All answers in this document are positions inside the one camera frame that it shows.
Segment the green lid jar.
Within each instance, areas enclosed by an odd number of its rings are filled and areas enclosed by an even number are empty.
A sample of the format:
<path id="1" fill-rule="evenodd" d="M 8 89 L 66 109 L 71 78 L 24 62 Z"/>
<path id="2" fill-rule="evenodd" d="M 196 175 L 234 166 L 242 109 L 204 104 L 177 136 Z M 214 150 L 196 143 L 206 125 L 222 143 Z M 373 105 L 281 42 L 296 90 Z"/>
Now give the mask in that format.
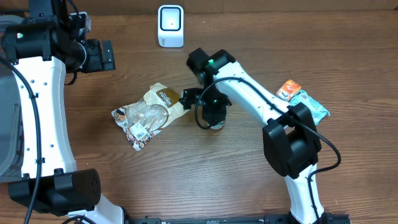
<path id="1" fill-rule="evenodd" d="M 214 122 L 214 123 L 210 126 L 210 128 L 211 128 L 211 129 L 214 129 L 214 130 L 220 130 L 220 129 L 223 129 L 223 128 L 224 128 L 224 125 L 225 125 L 225 120 L 217 121 L 217 122 Z"/>

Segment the beige brown snack bag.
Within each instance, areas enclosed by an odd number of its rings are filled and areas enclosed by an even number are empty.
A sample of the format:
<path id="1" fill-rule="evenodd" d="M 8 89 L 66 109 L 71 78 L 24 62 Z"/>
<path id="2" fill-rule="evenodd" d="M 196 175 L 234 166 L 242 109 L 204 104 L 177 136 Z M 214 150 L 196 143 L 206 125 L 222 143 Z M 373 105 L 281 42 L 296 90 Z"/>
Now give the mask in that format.
<path id="1" fill-rule="evenodd" d="M 133 149 L 140 151 L 161 130 L 188 112 L 179 99 L 176 91 L 156 83 L 138 102 L 117 108 L 111 115 Z"/>

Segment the orange small packet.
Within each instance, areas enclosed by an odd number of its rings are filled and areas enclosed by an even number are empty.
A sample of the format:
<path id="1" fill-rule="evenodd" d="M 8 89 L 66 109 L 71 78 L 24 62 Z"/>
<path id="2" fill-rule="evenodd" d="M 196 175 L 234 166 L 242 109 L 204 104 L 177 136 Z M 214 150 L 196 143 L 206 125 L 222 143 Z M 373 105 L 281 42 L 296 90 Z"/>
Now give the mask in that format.
<path id="1" fill-rule="evenodd" d="M 276 96 L 284 101 L 290 101 L 300 93 L 302 87 L 293 80 L 287 80 L 276 92 Z"/>

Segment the mint green wipes pack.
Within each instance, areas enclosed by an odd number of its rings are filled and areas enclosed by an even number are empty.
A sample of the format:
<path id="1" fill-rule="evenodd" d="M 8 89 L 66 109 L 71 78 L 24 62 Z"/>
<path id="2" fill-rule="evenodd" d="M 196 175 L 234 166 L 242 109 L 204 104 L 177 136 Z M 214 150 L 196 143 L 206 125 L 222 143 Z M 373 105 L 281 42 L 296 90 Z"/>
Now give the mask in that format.
<path id="1" fill-rule="evenodd" d="M 292 106 L 303 103 L 310 110 L 316 126 L 318 126 L 324 118 L 330 116 L 330 112 L 317 100 L 312 98 L 305 90 L 300 90 L 297 95 L 292 97 L 289 103 Z"/>

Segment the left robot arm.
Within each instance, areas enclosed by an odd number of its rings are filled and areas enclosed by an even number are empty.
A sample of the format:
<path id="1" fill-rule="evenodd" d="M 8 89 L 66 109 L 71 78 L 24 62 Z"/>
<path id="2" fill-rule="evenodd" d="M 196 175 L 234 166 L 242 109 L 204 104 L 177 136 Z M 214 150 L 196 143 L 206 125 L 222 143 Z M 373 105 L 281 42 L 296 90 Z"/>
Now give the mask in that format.
<path id="1" fill-rule="evenodd" d="M 110 41 L 87 39 L 91 21 L 68 12 L 72 1 L 31 1 L 29 16 L 6 28 L 1 62 L 17 82 L 24 157 L 21 179 L 9 184 L 10 198 L 33 212 L 65 217 L 67 223 L 128 223 L 125 209 L 101 192 L 94 169 L 78 170 L 67 131 L 67 74 L 114 70 Z"/>

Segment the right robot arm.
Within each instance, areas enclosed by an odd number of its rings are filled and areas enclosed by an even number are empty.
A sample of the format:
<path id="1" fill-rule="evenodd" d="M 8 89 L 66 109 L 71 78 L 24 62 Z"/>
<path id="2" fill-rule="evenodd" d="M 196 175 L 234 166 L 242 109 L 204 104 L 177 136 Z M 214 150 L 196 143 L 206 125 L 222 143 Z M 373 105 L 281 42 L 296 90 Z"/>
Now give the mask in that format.
<path id="1" fill-rule="evenodd" d="M 195 107 L 195 120 L 202 129 L 220 129 L 227 106 L 236 103 L 255 119 L 261 129 L 264 155 L 287 184 L 292 223 L 324 223 L 315 170 L 321 149 L 310 110 L 295 106 L 267 91 L 227 51 L 208 55 L 198 48 L 187 58 L 201 88 L 183 91 L 185 109 Z"/>

